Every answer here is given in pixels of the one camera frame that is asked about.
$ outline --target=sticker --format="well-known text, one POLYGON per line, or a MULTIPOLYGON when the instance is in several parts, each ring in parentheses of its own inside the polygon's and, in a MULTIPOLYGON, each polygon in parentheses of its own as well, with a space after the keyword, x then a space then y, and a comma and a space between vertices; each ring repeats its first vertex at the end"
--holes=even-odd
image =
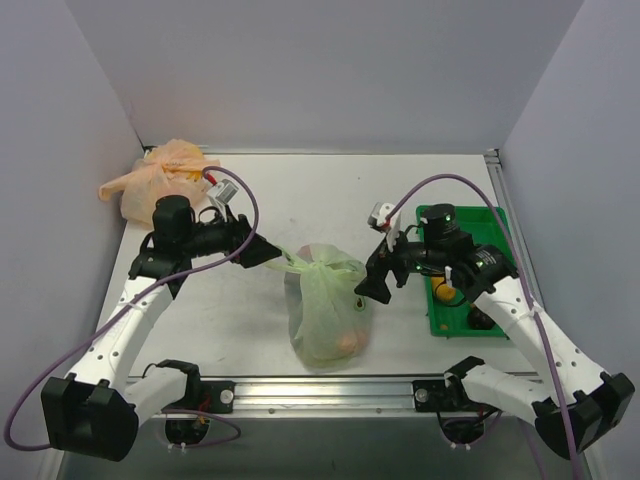
POLYGON ((353 309, 356 312, 362 312, 365 308, 367 308, 367 302, 364 300, 364 297, 358 297, 353 309))

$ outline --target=green plastic bag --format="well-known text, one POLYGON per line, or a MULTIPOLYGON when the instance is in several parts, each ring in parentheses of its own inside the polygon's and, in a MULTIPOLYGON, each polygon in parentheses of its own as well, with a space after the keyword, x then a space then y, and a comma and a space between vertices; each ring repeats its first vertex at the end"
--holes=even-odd
POLYGON ((298 357, 311 367, 334 367, 369 343, 371 305, 353 289, 364 279, 362 262, 333 245, 304 246, 287 263, 267 267, 286 272, 289 338, 298 357))

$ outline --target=plastic bag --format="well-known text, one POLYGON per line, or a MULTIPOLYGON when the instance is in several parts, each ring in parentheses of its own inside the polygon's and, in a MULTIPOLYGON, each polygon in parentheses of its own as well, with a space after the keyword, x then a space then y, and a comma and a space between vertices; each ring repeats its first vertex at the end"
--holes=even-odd
POLYGON ((266 265, 287 272, 289 338, 298 357, 308 366, 333 367, 360 353, 369 343, 372 316, 370 303, 353 291, 366 275, 364 265, 333 245, 283 254, 287 264, 266 265))
POLYGON ((184 195, 191 205, 202 201, 211 185, 202 179, 201 172, 209 165, 220 162, 206 160, 192 143, 171 140, 136 160, 131 173, 102 185, 98 196, 106 202, 115 192, 124 190, 120 202, 122 216, 151 225, 156 202, 166 195, 184 195))

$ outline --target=screw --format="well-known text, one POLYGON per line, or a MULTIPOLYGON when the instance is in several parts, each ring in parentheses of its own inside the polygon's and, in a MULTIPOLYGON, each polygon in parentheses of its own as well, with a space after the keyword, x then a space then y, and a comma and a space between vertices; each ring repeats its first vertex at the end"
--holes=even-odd
POLYGON ((429 392, 427 392, 427 390, 424 388, 419 388, 418 390, 416 390, 414 396, 416 397, 416 402, 424 403, 429 399, 429 392))
POLYGON ((233 402, 233 392, 231 390, 223 390, 220 392, 220 402, 225 405, 229 405, 233 402))

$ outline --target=bag handle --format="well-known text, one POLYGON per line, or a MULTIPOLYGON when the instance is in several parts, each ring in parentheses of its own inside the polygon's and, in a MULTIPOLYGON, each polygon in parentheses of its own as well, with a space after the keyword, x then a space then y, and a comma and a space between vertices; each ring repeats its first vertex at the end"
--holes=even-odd
MULTIPOLYGON (((263 264, 265 267, 270 268, 271 270, 277 270, 279 272, 302 274, 314 268, 313 265, 316 265, 316 262, 309 263, 303 260, 302 258, 300 258, 295 253, 289 252, 284 247, 276 245, 276 248, 278 248, 282 252, 282 255, 287 260, 287 263, 282 263, 277 260, 269 260, 268 262, 263 264)), ((334 275, 339 275, 339 276, 355 275, 354 279, 356 280, 359 280, 363 276, 358 272, 354 272, 353 270, 349 270, 346 268, 331 268, 330 270, 334 275)))

